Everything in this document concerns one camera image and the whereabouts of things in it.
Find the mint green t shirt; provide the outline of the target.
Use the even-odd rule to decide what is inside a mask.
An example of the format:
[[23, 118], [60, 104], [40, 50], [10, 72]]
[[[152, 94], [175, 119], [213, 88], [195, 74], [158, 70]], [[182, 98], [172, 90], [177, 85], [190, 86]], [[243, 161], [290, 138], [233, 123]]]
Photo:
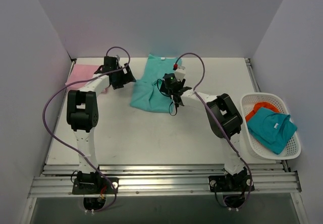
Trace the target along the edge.
[[163, 96], [161, 79], [165, 74], [173, 73], [174, 64], [182, 64], [177, 58], [162, 58], [149, 55], [143, 76], [134, 84], [130, 106], [153, 113], [168, 113], [173, 109], [172, 100]]

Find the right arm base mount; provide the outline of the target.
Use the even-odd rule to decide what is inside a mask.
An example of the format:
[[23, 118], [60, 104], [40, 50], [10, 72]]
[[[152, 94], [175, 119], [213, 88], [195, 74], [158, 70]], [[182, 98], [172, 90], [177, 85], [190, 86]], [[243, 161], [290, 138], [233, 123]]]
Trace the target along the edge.
[[253, 180], [246, 167], [238, 173], [209, 176], [209, 189], [217, 203], [228, 210], [239, 211], [255, 190]]

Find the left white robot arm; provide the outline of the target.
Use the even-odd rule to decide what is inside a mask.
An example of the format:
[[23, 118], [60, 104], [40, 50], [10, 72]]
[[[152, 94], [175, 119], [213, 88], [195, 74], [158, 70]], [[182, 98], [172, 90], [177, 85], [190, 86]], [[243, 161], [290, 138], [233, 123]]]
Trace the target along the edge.
[[119, 89], [135, 81], [130, 67], [120, 64], [119, 56], [105, 56], [90, 81], [68, 92], [67, 123], [74, 132], [79, 153], [77, 185], [83, 184], [89, 193], [97, 193], [104, 180], [97, 172], [94, 146], [94, 130], [99, 121], [97, 97], [110, 86]]

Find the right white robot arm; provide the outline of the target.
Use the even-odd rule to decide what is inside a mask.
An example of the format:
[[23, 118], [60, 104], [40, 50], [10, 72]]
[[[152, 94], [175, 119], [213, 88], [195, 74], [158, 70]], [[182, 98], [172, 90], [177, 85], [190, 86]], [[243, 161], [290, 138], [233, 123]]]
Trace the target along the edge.
[[163, 96], [172, 100], [175, 110], [180, 106], [200, 108], [206, 112], [212, 132], [221, 140], [224, 154], [224, 169], [228, 173], [224, 184], [230, 190], [236, 190], [242, 185], [245, 164], [239, 153], [239, 140], [243, 119], [231, 97], [209, 95], [197, 92], [185, 86], [185, 79], [178, 80], [176, 74], [165, 74], [157, 80], [157, 88]]

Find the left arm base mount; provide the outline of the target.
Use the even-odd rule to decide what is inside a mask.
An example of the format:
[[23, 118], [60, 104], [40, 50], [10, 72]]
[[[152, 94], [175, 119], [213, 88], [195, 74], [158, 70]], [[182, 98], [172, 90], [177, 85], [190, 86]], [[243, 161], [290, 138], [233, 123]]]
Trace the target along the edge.
[[83, 198], [81, 206], [85, 212], [95, 213], [114, 205], [117, 199], [119, 178], [108, 177], [107, 179], [97, 172], [84, 174], [74, 171], [71, 174], [73, 195], [95, 195], [95, 197]]

